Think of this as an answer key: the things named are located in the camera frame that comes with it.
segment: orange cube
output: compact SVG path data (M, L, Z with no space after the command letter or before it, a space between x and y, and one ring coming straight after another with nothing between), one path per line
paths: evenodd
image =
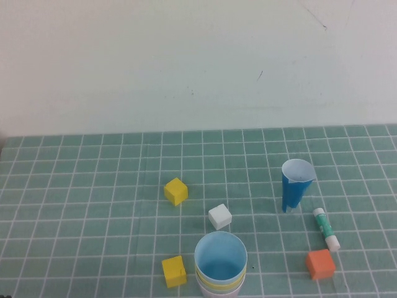
M312 279L330 278L334 275L336 269L329 250L309 252L306 258L306 266Z

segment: yellow cube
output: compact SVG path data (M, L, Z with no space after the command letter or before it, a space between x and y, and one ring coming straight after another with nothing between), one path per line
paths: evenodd
M167 287L176 287L187 282L184 262L181 256L163 260L161 263L163 264Z
M164 195L174 206L179 205L187 199L187 186L181 180L175 178L164 186Z

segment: white cube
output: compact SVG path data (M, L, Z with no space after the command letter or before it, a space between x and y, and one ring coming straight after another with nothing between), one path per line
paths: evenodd
M224 204L220 204L208 211L208 217L216 230L231 223L231 214Z

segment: yellow cup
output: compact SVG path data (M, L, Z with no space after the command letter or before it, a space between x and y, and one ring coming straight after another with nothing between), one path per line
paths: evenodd
M197 274L198 278L201 280L201 282L203 284L205 284L210 289L214 289L214 290L218 290L218 291L227 291L227 290L230 290L230 289L236 287L243 280L243 278L246 275L246 268L244 268L242 275L237 280L233 281L232 283L230 283L230 284L213 284L212 282L206 281L204 279L204 277L197 270L196 265L195 265L195 270L196 270L196 274Z

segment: cup rim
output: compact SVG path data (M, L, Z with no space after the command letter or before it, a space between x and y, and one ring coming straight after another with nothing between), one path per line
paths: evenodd
M289 174L286 174L286 173L285 173L287 167L289 166L289 164L290 164L290 163L296 163L296 162L301 163L301 166L302 166L302 165L307 166L307 168L310 170L310 178L308 178L308 179L302 179L302 180L299 180L299 181L298 181L298 180L296 180L296 179L292 179L292 178L290 177ZM282 171L282 174L283 174L289 181L294 182L294 183L306 183L306 182L309 182L309 181L312 181L312 180L316 179L316 171L314 170L314 166L313 166L310 162L308 162L307 160L302 160L302 159L300 159L300 158L292 158L292 159L290 159L290 160L285 161L285 162L283 163L283 165L281 166L281 171Z
M239 241L239 243L240 243L240 244L243 246L243 248L244 248L245 260L246 260L246 262L245 262L243 268L241 269L241 271L240 271L238 274L236 274L236 276L233 276L232 278L229 278L229 279L213 279L213 278L210 278L209 276L207 276L207 275L205 275L205 274L203 273L203 271L199 268L199 266L197 266L197 261L196 261L196 259L197 259L197 254L198 254L198 252L197 252L197 247L199 246L199 244L200 244L202 241L205 241L205 238L209 237L210 235L216 234L216 233L217 233L217 234L224 234L224 235L227 235L227 236L232 237L232 238L234 238L234 239L237 239L237 240ZM248 261L248 253L247 253L247 248L246 248L246 246L244 245L244 242L241 241L241 239L238 238L236 235L234 235L234 234L232 234L232 233L229 233L229 232L226 232L226 231L215 231L215 232L211 232L211 233L208 233L208 234L204 235L204 236L197 242L196 247L195 247L195 249L194 249L194 263L195 263L195 267L197 268L197 271L200 273L201 276L205 277L205 280L206 280L206 281L212 282L212 283L214 283L214 284L225 284L225 285L227 285L227 284L231 284L231 283L234 282L236 279L239 279L239 277L240 277L240 275L242 274L242 272L246 269L247 261Z

